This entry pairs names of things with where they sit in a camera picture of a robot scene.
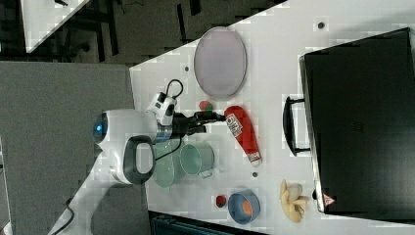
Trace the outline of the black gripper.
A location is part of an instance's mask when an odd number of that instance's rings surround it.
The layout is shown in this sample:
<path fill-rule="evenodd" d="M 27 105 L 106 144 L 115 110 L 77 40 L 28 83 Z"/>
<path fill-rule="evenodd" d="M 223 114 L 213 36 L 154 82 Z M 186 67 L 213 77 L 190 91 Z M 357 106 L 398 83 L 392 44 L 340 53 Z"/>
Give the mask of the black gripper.
<path fill-rule="evenodd" d="M 195 112 L 193 117 L 185 117 L 181 113 L 175 113 L 172 120 L 172 137 L 183 137 L 185 135 L 191 136 L 198 133 L 206 133 L 207 128 L 203 125 L 196 125 L 199 123 L 212 123 L 217 121 L 225 121 L 224 115 L 213 111 Z"/>

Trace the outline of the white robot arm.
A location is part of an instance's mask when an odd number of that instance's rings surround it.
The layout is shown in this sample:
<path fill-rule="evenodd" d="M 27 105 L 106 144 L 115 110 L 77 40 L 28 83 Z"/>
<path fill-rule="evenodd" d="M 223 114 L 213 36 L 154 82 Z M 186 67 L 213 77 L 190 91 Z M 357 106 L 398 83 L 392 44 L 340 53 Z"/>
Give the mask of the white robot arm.
<path fill-rule="evenodd" d="M 224 121 L 225 116 L 212 111 L 196 112 L 185 117 L 173 109 L 165 111 L 134 109 L 103 112 L 93 128 L 94 142 L 101 149 L 90 173 L 48 235 L 92 235 L 92 217 L 110 188 L 141 185 L 153 174 L 150 167 L 140 170 L 137 147 L 186 135 L 204 133 L 205 125 Z"/>

